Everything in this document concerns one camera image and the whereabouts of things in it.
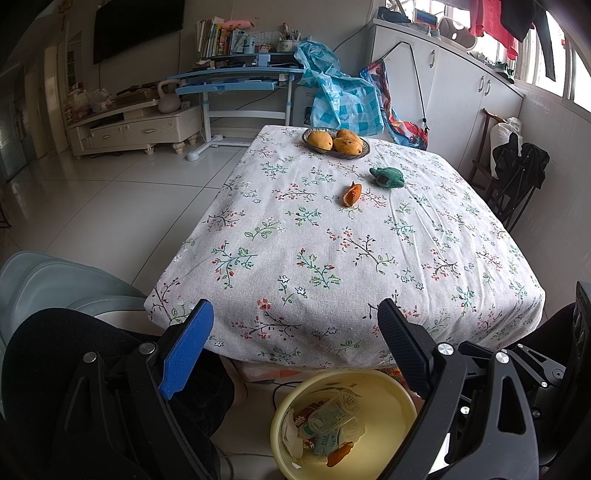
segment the white tablecloth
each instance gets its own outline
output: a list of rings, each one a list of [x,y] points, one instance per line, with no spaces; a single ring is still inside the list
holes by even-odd
[[[394,362],[376,307],[392,298],[438,342],[490,348],[533,330],[544,305],[515,242],[441,157],[381,140],[338,160],[308,150],[303,129],[262,129],[162,274],[145,308],[163,327],[201,298],[206,348],[293,368]],[[402,189],[369,168],[400,169]],[[363,193],[342,205],[351,182]]]

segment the plastic bag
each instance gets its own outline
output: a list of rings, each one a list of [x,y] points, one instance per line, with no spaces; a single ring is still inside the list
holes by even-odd
[[[507,119],[507,123],[496,124],[491,128],[491,175],[493,178],[498,179],[496,174],[496,162],[492,157],[492,151],[499,145],[504,145],[509,141],[509,137],[512,133],[517,135],[517,143],[519,146],[519,154],[521,155],[521,144],[523,143],[523,137],[521,136],[522,122],[518,118],[511,117]]]

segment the red clothing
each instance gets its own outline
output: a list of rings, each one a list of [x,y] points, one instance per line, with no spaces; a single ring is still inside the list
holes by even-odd
[[[507,58],[515,60],[519,55],[519,44],[501,25],[501,0],[470,0],[470,33],[483,37],[488,33],[507,49]]]

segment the television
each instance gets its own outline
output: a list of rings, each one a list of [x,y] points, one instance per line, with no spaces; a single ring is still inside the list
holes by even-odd
[[[183,28],[184,0],[111,0],[96,11],[94,64]]]

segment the desk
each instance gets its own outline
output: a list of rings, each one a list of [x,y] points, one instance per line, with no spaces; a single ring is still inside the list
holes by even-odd
[[[199,158],[199,154],[209,147],[218,147],[220,145],[230,147],[249,147],[250,142],[230,142],[224,141],[221,135],[212,137],[211,117],[246,117],[246,118],[275,118],[285,120],[285,125],[289,126],[291,116],[291,97],[293,92],[293,81],[297,74],[304,73],[304,69],[282,68],[282,67],[236,67],[228,69],[199,70],[198,72],[187,72],[168,77],[181,81],[181,85],[176,89],[179,95],[188,95],[191,93],[200,93],[202,95],[201,105],[203,109],[203,126],[205,129],[205,143],[197,150],[191,152],[191,160]],[[277,76],[275,80],[252,81],[252,77],[272,77]],[[279,88],[279,82],[287,81],[287,100],[285,101],[285,111],[265,111],[265,110],[216,110],[209,109],[209,92],[227,92],[227,91],[250,91],[250,90],[275,90]]]

